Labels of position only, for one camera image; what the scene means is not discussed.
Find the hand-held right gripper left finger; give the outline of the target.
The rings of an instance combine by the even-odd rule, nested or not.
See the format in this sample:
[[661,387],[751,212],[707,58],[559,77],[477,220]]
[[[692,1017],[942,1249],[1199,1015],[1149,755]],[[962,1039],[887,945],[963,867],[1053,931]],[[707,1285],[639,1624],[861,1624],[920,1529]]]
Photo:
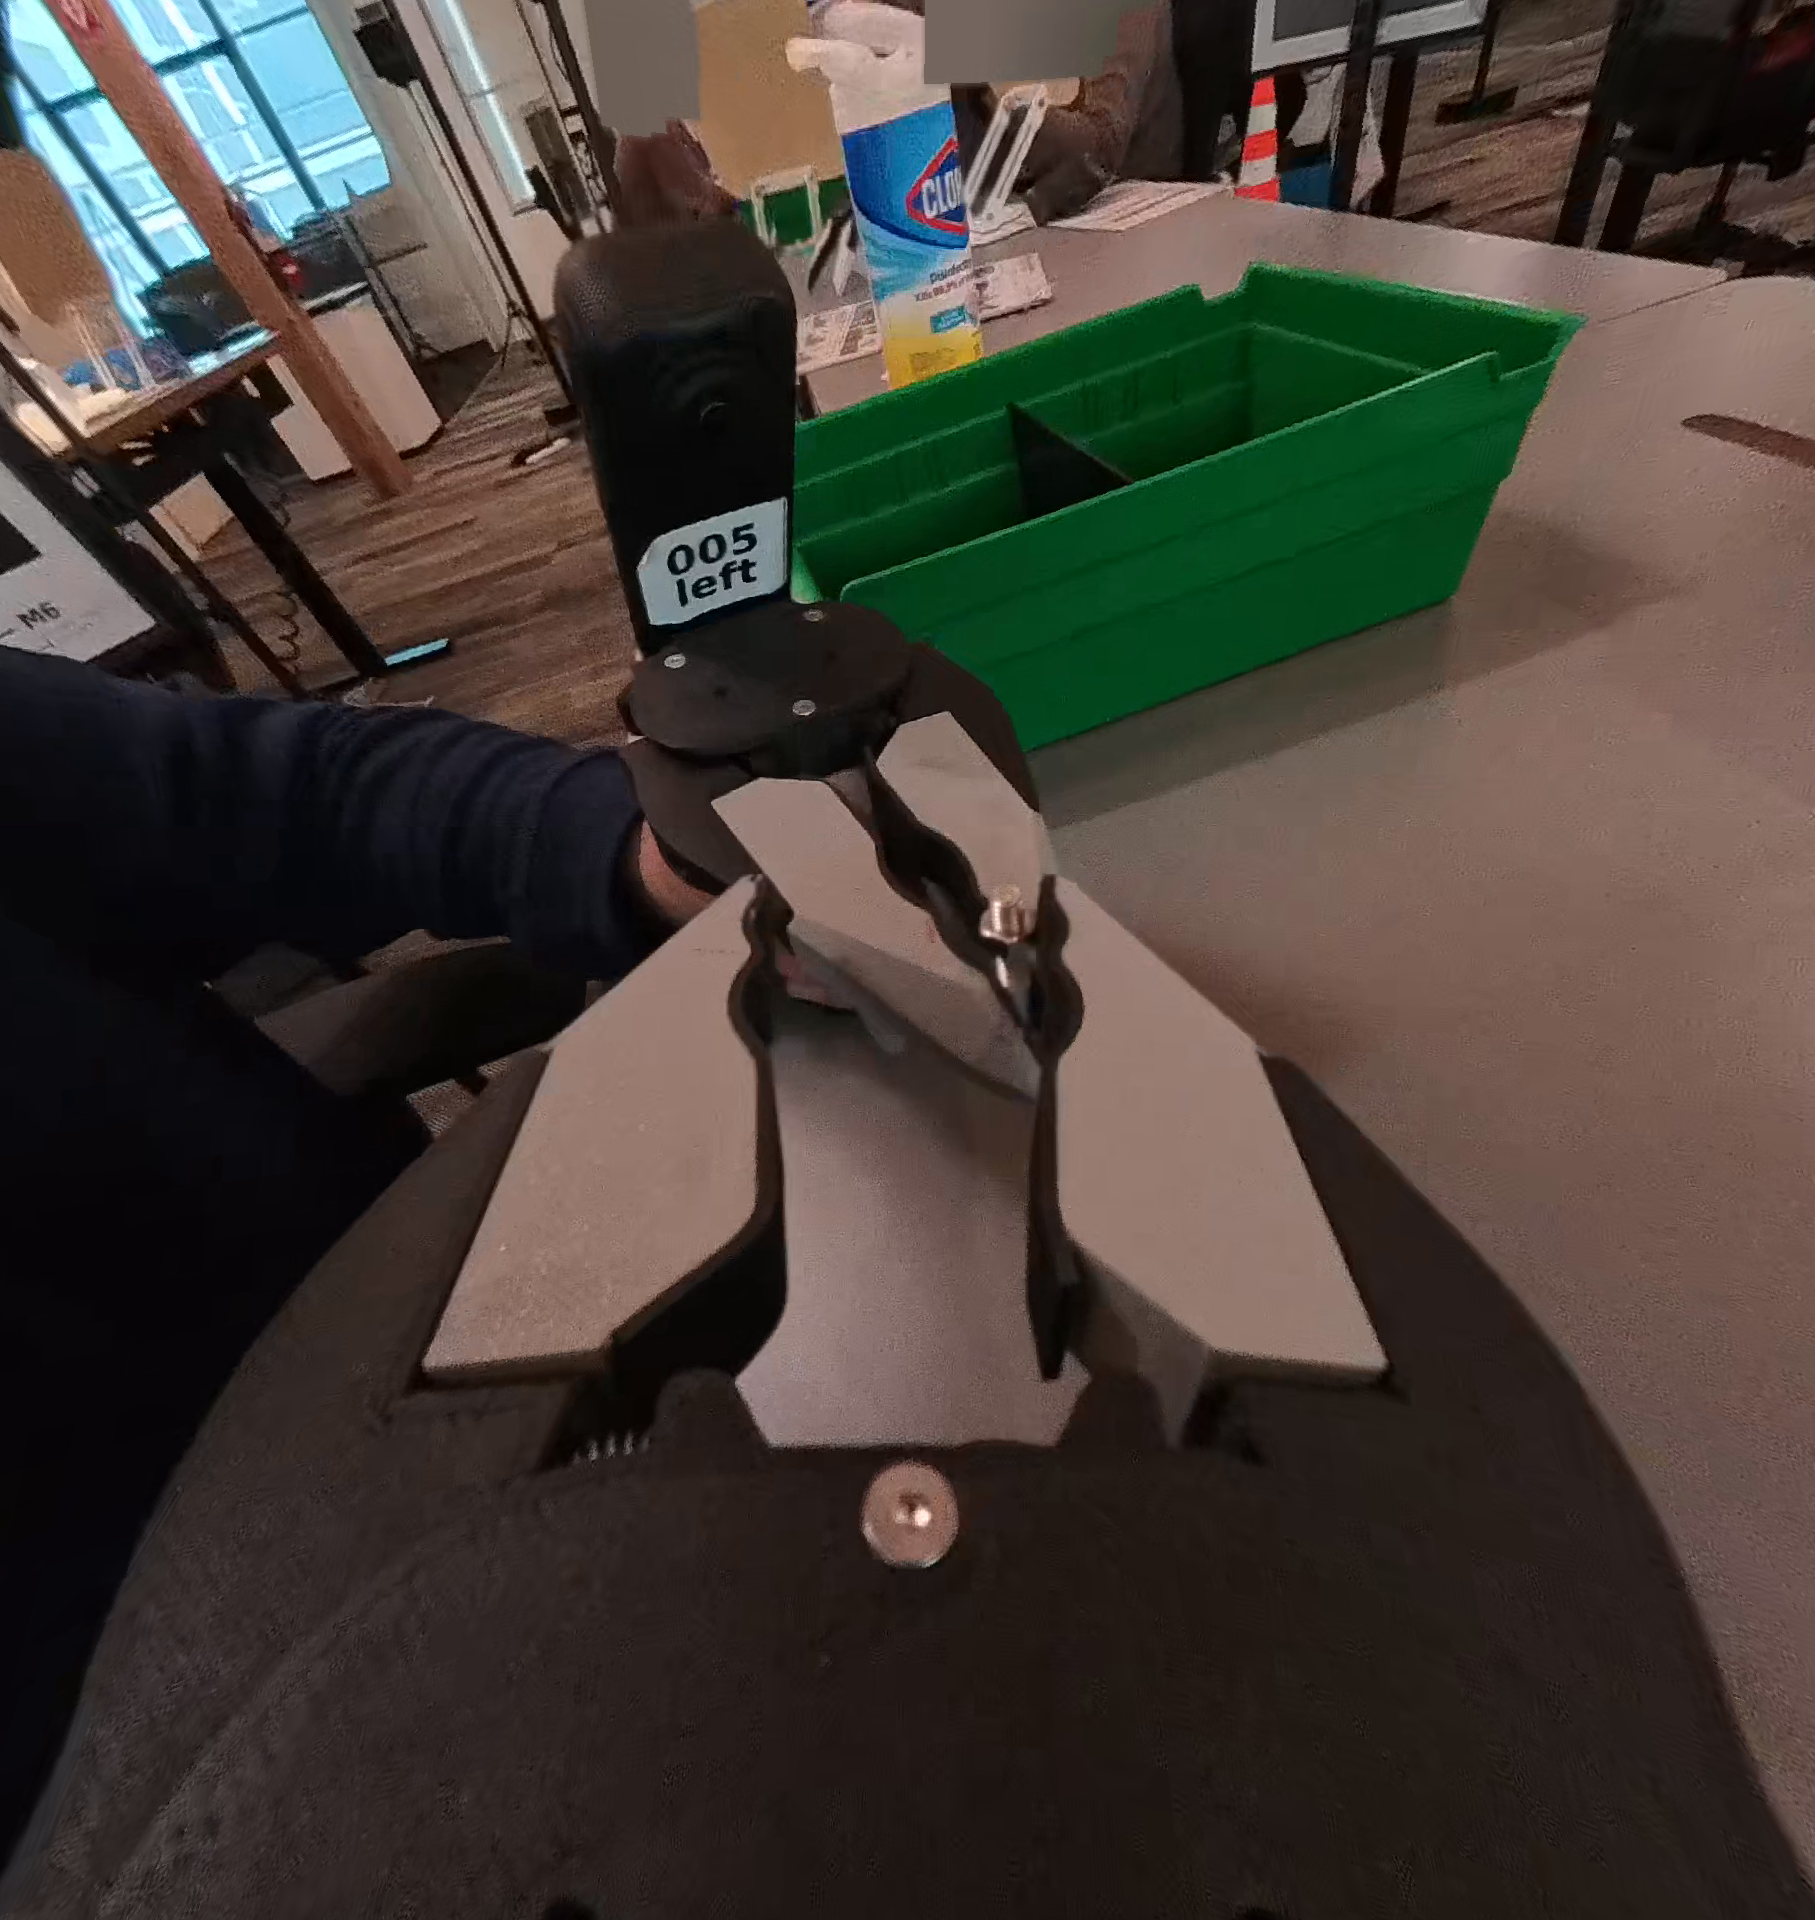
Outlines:
[[552,1046],[422,1355],[430,1381],[740,1372],[784,1309],[782,908],[728,888]]

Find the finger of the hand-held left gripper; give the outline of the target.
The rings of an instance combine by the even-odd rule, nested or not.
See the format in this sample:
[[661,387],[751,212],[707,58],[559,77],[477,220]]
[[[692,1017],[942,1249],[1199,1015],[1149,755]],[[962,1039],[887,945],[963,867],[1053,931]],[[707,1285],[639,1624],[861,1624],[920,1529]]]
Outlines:
[[895,961],[984,961],[984,894],[1012,885],[1035,910],[1035,956],[1053,851],[1036,808],[948,710],[899,724],[853,774],[875,881],[853,941]]
[[1031,1100],[1039,1063],[986,961],[895,961],[857,947],[855,910],[875,881],[868,819],[828,779],[754,779],[714,802],[789,912],[802,972],[844,999],[873,1037],[926,1044],[979,1082]]

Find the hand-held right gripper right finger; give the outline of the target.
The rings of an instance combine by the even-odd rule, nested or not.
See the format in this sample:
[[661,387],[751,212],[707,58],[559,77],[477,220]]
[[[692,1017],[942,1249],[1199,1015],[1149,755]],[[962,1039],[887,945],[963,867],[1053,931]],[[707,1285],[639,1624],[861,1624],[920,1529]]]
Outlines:
[[1043,885],[1033,959],[1040,1358],[1132,1373],[1171,1440],[1236,1382],[1382,1382],[1261,1047],[1069,878]]

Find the silver bolt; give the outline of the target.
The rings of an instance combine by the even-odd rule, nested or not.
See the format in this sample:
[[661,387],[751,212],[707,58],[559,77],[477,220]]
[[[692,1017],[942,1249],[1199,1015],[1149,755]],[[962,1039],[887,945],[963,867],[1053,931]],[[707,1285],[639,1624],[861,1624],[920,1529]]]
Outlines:
[[986,958],[986,972],[1010,1015],[1026,1022],[1033,1019],[1035,995],[1035,910],[1017,886],[1002,885],[984,894],[979,918],[979,941]]

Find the green plastic bin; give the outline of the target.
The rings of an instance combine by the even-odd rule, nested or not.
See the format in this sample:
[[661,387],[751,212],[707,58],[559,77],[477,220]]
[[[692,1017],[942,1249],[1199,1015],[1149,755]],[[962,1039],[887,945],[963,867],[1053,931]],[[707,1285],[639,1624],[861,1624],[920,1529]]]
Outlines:
[[[796,586],[1094,732],[1450,598],[1579,329],[1255,261],[801,423]],[[1132,485],[1025,523],[1008,403]]]

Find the person's left hand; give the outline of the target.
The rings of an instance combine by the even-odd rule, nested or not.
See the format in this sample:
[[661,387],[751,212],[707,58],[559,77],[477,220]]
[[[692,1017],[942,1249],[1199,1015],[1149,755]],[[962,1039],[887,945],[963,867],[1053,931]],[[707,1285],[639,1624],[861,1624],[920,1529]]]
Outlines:
[[632,870],[639,894],[663,924],[674,929],[690,924],[714,900],[708,888],[680,874],[645,821],[635,835]]

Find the disinfecting wipes canister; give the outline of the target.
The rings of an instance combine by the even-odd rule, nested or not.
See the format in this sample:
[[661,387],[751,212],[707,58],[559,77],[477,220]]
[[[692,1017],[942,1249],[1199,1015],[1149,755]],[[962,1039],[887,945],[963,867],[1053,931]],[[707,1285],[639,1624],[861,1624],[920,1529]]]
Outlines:
[[830,84],[881,376],[901,390],[984,353],[959,129],[920,52],[848,45]]

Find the printed leaflets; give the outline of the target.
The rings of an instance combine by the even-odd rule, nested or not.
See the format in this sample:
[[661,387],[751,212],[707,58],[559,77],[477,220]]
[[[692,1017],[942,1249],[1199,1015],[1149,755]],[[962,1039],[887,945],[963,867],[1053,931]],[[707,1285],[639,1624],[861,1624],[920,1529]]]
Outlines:
[[[973,282],[983,322],[1036,310],[1055,294],[1035,250],[973,268]],[[822,307],[798,320],[798,376],[812,376],[878,353],[878,322],[868,297]]]

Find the black bin divider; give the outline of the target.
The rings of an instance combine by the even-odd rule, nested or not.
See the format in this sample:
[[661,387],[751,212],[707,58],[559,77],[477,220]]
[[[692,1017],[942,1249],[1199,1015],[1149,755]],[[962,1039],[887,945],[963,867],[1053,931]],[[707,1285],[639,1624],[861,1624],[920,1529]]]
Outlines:
[[1130,476],[1031,410],[1008,403],[1019,514],[1036,523],[1132,485]]

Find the black tripod stand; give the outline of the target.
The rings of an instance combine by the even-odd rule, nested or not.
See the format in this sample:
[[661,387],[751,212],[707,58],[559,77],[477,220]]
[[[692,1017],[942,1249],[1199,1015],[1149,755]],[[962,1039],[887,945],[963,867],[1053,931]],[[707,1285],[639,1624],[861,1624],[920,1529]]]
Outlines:
[[512,352],[522,349],[546,379],[546,393],[535,410],[535,438],[522,443],[509,455],[509,463],[518,468],[554,463],[574,440],[578,416],[566,393],[558,352],[530,284],[518,265],[504,222],[495,216],[491,195],[467,151],[467,137],[450,109],[448,92],[453,68],[439,48],[430,11],[427,4],[352,4],[350,24],[367,68],[408,97],[448,178],[445,191],[460,208],[460,222],[498,307],[494,341],[498,364],[506,365]]

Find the slanted wooden beam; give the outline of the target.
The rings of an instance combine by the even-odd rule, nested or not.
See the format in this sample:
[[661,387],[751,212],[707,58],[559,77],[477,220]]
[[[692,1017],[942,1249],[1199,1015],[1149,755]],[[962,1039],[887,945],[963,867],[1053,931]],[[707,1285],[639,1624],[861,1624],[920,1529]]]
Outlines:
[[48,9],[108,106],[190,216],[221,276],[239,294],[253,320],[274,337],[303,398],[349,466],[381,499],[404,495],[412,479],[399,452],[315,330],[312,315],[269,268],[253,228],[234,211],[226,184],[112,6],[49,1]]

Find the white paper sheet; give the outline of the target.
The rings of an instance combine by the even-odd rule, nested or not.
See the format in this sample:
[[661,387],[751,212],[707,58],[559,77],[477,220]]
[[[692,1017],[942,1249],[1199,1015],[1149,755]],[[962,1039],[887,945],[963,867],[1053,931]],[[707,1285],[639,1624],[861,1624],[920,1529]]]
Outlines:
[[1084,207],[1052,222],[1055,231],[1123,234],[1218,197],[1232,197],[1222,180],[1162,182],[1123,180],[1104,185]]

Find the wooden desk with black legs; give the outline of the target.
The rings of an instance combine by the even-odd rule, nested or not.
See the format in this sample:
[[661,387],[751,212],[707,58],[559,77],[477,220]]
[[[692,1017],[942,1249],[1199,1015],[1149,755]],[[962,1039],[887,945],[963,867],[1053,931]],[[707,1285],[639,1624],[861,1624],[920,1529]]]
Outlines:
[[305,617],[342,660],[342,672],[321,683],[345,690],[439,662],[453,640],[428,637],[384,648],[321,575],[262,490],[259,475],[278,420],[303,400],[293,375],[276,372],[271,335],[213,355],[198,372],[145,388],[118,388],[74,411],[39,398],[53,440],[49,455],[117,536],[144,537],[174,575],[190,587],[190,603],[207,620],[237,637],[268,669],[274,683],[303,696],[295,642],[276,645],[211,582],[202,565],[161,525],[158,509],[174,493],[200,481],[268,565],[269,576],[295,617]]

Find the whiteboard on stand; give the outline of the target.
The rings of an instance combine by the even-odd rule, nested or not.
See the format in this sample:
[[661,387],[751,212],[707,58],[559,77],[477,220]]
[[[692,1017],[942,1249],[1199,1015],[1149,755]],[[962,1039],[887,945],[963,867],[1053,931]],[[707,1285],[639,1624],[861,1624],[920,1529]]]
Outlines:
[[1333,73],[1328,207],[1395,208],[1422,56],[1488,44],[1487,1],[1257,1],[1249,74]]

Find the black metal frame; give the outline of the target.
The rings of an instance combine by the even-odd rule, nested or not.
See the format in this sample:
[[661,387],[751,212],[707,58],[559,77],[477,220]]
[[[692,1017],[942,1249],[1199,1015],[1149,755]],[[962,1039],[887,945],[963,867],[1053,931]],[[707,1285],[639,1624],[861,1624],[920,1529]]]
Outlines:
[[1590,85],[1551,240],[1744,273],[1815,261],[1815,245],[1739,225],[1736,180],[1798,175],[1815,155],[1815,1],[1625,1]]

